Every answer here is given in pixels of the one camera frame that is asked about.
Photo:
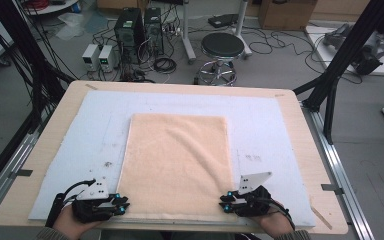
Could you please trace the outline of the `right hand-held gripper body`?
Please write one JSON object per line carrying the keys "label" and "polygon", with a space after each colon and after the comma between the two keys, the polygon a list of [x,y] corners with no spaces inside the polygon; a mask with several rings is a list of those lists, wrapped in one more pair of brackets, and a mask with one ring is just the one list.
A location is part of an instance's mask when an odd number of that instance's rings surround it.
{"label": "right hand-held gripper body", "polygon": [[235,194],[234,212],[240,217],[255,217],[266,214],[269,210],[271,195],[263,186],[272,176],[271,172],[242,175],[239,189]]}

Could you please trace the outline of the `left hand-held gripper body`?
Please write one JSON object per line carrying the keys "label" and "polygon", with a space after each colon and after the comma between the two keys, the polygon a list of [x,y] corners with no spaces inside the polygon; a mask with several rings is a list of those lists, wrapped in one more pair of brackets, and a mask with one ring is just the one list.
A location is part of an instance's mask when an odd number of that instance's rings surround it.
{"label": "left hand-held gripper body", "polygon": [[73,214],[81,223],[106,221],[113,216],[112,200],[106,181],[97,180],[74,198]]}

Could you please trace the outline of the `peach towel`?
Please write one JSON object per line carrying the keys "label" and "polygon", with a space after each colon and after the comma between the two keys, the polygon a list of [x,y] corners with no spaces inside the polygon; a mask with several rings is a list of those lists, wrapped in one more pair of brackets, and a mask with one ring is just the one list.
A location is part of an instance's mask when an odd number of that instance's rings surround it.
{"label": "peach towel", "polygon": [[226,119],[132,116],[118,191],[131,221],[230,223],[219,197],[235,187]]}

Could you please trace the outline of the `person's right hand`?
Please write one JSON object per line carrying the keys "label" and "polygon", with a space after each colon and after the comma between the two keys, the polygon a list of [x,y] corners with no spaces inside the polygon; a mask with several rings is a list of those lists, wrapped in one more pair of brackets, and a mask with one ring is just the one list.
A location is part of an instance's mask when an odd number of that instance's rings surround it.
{"label": "person's right hand", "polygon": [[263,216],[252,217],[261,229],[272,238],[294,231],[288,218],[275,208],[270,208]]}

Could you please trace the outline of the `white grid mat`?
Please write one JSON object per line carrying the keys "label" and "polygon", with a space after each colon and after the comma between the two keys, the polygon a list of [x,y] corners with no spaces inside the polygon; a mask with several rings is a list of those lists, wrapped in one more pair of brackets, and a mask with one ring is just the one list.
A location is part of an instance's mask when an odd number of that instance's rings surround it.
{"label": "white grid mat", "polygon": [[[45,173],[30,219],[46,219],[58,192],[68,190],[78,195],[85,189],[82,183],[90,179],[105,180],[109,192],[127,197],[118,191],[118,184],[135,114],[225,118],[235,184],[229,191],[239,189],[242,175],[271,172],[263,186],[289,210],[296,226],[314,226],[315,218],[277,99],[99,90],[84,97]],[[125,223],[238,224],[241,221],[234,213],[226,213],[237,218],[230,223],[131,221],[125,214],[119,218]]]}

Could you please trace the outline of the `black round stool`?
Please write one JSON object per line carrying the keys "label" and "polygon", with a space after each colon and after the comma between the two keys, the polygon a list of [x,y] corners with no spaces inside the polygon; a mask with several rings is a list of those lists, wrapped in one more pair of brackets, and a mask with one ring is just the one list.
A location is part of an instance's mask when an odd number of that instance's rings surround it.
{"label": "black round stool", "polygon": [[229,33],[211,33],[201,41],[201,51],[210,58],[194,77],[194,84],[232,86],[237,80],[233,61],[244,52],[243,42]]}

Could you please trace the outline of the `white base board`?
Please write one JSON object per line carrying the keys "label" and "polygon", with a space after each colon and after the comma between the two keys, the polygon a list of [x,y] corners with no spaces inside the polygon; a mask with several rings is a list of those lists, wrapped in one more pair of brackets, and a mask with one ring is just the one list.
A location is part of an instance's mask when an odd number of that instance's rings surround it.
{"label": "white base board", "polygon": [[[326,46],[323,44],[323,39],[326,33],[332,32],[333,28],[326,27],[316,27],[316,26],[307,26],[306,33],[309,40],[313,44],[316,54],[320,58],[323,66],[327,68],[331,63],[336,50],[333,46]],[[371,76],[384,76],[384,57],[380,58],[381,65],[378,66],[373,72],[370,73]]]}

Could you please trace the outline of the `white stand leg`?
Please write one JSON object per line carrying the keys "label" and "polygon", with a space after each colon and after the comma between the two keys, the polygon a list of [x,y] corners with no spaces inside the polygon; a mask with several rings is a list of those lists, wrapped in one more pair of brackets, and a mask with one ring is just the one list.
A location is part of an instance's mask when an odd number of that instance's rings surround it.
{"label": "white stand leg", "polygon": [[194,52],[194,49],[191,45],[190,39],[189,39],[189,11],[188,11],[188,5],[189,0],[182,0],[183,2],[183,31],[182,31],[182,42],[185,49],[185,52],[187,54],[188,63],[193,64],[196,60],[196,55]]}
{"label": "white stand leg", "polygon": [[242,29],[243,29],[245,16],[246,16],[247,5],[248,5],[248,0],[240,0],[237,25],[235,30],[234,31],[232,30],[234,32],[234,35],[238,37],[244,44],[244,53],[243,53],[244,59],[252,55],[251,49],[249,48],[249,46],[247,45],[246,41],[242,36]]}

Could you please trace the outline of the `large black computer tower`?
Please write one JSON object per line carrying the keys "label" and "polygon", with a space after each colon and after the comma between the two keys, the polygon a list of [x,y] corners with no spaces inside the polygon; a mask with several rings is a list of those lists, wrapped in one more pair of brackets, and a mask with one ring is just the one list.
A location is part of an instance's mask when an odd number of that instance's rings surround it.
{"label": "large black computer tower", "polygon": [[132,64],[139,64],[139,47],[145,41],[142,14],[139,8],[124,8],[114,32],[121,56]]}

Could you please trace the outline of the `flat black device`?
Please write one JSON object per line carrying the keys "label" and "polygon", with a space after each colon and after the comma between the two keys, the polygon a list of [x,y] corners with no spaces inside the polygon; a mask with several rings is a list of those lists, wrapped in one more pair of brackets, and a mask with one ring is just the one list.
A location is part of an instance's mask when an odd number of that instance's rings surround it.
{"label": "flat black device", "polygon": [[214,28],[221,28],[225,26],[231,26],[232,24],[235,24],[237,20],[237,14],[224,14],[209,18],[208,23]]}

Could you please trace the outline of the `slim black computer tower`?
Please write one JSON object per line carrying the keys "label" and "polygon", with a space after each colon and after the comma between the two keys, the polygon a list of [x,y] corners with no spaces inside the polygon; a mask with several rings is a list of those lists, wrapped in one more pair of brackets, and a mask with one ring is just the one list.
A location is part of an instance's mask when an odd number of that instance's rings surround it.
{"label": "slim black computer tower", "polygon": [[164,44],[160,8],[152,7],[145,10],[144,28],[149,50],[155,55],[163,55]]}

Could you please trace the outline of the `cardboard box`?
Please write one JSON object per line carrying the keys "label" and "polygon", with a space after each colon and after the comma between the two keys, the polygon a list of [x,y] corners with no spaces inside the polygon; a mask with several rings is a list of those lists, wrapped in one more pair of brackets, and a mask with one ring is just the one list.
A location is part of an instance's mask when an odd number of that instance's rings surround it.
{"label": "cardboard box", "polygon": [[263,29],[303,31],[318,0],[262,0],[258,21]]}

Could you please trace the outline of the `grey machine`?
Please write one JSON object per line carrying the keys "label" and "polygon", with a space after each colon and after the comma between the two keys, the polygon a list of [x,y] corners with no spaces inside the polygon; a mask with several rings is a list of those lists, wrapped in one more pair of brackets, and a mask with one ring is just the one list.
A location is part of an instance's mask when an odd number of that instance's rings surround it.
{"label": "grey machine", "polygon": [[[338,50],[350,34],[352,28],[353,25],[345,23],[336,30],[326,33],[323,44],[325,46],[333,46]],[[384,36],[374,31],[359,50],[357,56],[352,60],[351,66],[359,75],[368,75],[382,65],[380,58],[383,56]]]}

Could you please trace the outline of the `metal table bracket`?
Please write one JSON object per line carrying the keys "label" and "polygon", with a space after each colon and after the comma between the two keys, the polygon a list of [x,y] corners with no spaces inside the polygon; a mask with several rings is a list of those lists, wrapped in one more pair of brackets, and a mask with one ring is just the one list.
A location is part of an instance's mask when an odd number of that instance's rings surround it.
{"label": "metal table bracket", "polygon": [[336,195],[342,195],[344,193],[344,191],[341,187],[338,187],[334,184],[322,184],[321,188],[323,191],[332,191]]}
{"label": "metal table bracket", "polygon": [[20,169],[18,171],[11,172],[10,175],[9,175],[9,178],[14,179],[14,178],[16,178],[18,176],[30,177],[32,173],[33,173],[33,170]]}

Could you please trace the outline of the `aluminium rail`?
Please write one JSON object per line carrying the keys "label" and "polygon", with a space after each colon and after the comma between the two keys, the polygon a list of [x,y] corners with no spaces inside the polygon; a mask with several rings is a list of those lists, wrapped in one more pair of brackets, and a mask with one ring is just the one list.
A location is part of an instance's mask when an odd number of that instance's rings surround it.
{"label": "aluminium rail", "polygon": [[347,222],[354,230],[358,240],[375,240],[338,152],[323,133],[324,121],[321,114],[312,112],[303,104],[301,104],[301,109],[307,118],[308,124],[317,135],[316,142],[320,144],[323,152],[322,156],[328,166],[330,175],[334,179],[334,192],[341,199],[342,206],[346,210]]}
{"label": "aluminium rail", "polygon": [[22,169],[38,137],[38,133],[15,136],[0,155],[0,203],[15,180],[10,173]]}

